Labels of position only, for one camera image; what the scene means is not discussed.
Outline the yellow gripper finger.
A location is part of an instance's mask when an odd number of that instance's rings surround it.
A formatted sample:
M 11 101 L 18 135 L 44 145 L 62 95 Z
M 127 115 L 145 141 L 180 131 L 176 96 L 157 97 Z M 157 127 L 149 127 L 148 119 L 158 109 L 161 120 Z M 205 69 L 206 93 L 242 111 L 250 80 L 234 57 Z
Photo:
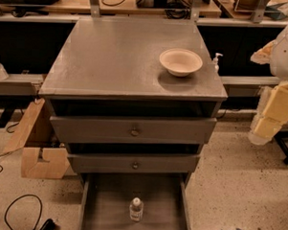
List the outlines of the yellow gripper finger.
M 250 126 L 249 140 L 254 145 L 266 145 L 281 128 L 281 122 L 262 115 L 255 115 Z
M 283 80 L 274 88 L 264 87 L 259 120 L 274 124 L 288 122 L 288 80 Z

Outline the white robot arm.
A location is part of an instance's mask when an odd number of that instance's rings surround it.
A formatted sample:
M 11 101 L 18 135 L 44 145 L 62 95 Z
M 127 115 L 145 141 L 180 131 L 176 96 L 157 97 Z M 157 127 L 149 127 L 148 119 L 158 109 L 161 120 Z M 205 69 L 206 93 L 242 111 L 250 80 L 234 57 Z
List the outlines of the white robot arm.
M 251 123 L 250 142 L 265 145 L 288 123 L 288 25 L 275 40 L 254 52 L 251 61 L 269 64 L 271 73 L 280 79 L 274 88 L 264 87 Z

